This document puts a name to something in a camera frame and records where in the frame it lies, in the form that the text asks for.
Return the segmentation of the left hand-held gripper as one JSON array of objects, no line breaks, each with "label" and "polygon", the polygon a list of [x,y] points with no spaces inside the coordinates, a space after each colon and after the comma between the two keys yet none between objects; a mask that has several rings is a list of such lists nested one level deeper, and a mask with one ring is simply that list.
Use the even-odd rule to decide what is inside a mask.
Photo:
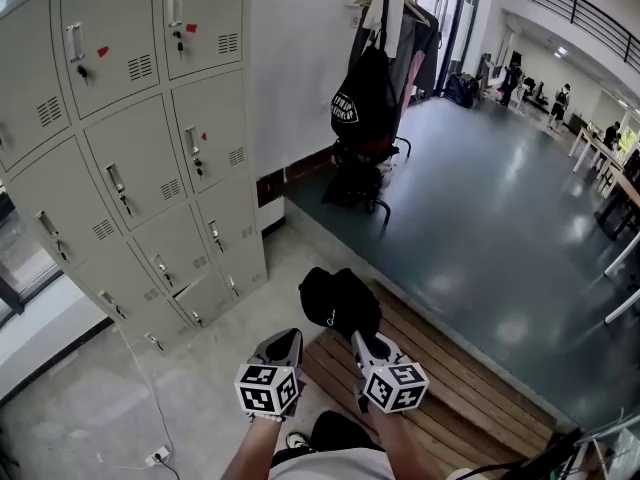
[{"label": "left hand-held gripper", "polygon": [[242,411],[272,419],[294,416],[303,390],[299,380],[302,354],[303,335],[297,328],[285,329],[261,342],[240,365],[235,378]]}]

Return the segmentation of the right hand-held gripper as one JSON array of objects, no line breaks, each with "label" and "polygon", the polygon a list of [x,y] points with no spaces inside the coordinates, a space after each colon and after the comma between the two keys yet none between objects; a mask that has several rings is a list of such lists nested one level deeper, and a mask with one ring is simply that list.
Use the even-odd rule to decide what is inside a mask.
[{"label": "right hand-held gripper", "polygon": [[364,376],[356,395],[362,414],[368,413],[370,407],[391,414],[420,405],[430,381],[421,365],[404,355],[394,341],[383,334],[367,336],[356,330],[351,345]]}]

